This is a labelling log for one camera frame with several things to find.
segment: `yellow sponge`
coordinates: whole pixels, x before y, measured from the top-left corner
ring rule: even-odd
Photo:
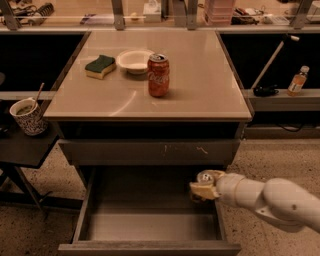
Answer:
[[[99,58],[88,63],[85,67],[89,77],[103,79],[104,76],[116,68],[116,60],[113,57],[99,55]]]

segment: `white bowl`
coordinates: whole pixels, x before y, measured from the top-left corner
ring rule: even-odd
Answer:
[[[144,74],[148,70],[149,56],[153,53],[153,51],[143,49],[127,50],[118,55],[117,65],[125,68],[131,74]]]

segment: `metal table leg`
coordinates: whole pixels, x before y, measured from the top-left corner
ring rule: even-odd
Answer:
[[[30,184],[26,176],[22,172],[20,167],[17,166],[1,166],[2,171],[9,177],[25,194],[32,197],[38,208],[41,210],[44,216],[47,216],[46,211],[43,209],[41,202],[41,195],[38,191]]]

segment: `speckled floor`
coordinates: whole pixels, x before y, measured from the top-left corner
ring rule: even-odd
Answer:
[[[286,178],[320,197],[319,156],[319,131],[311,137],[300,133],[277,139],[262,139],[253,134],[241,141],[227,172],[259,181]],[[82,199],[85,194],[76,171],[67,164],[58,146],[40,170],[24,169],[24,172],[40,193],[52,190],[54,196],[75,199]],[[14,189],[14,185],[6,182],[1,189]],[[309,228],[289,234],[245,209],[223,206],[222,213],[228,242],[241,245],[240,256],[319,255],[320,235]],[[77,218],[77,211],[52,209],[44,220],[33,206],[0,202],[0,255],[58,255],[59,244],[69,243],[72,238]]]

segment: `straw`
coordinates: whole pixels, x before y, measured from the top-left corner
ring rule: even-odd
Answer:
[[[39,99],[39,96],[40,96],[40,93],[41,93],[41,91],[42,91],[43,86],[44,86],[44,83],[42,83],[42,84],[40,85],[40,89],[39,89],[38,95],[37,95],[37,97],[36,97],[36,99],[35,99],[35,101],[34,101],[34,103],[33,103],[32,109],[34,109],[34,108],[36,107],[36,105],[37,105],[37,101],[38,101],[38,99]]]

